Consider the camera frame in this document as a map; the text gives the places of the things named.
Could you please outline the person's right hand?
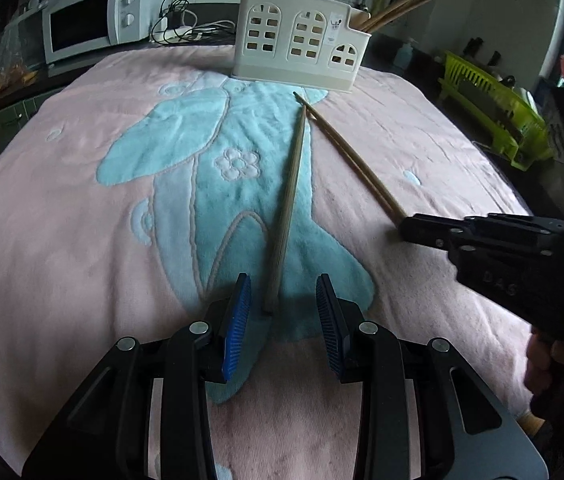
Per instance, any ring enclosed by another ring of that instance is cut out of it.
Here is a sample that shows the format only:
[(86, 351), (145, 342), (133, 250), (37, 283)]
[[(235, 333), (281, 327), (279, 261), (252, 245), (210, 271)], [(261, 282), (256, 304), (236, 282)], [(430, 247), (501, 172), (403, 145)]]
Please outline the person's right hand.
[(544, 420), (564, 419), (564, 340), (532, 326), (526, 349), (524, 386), (530, 411)]

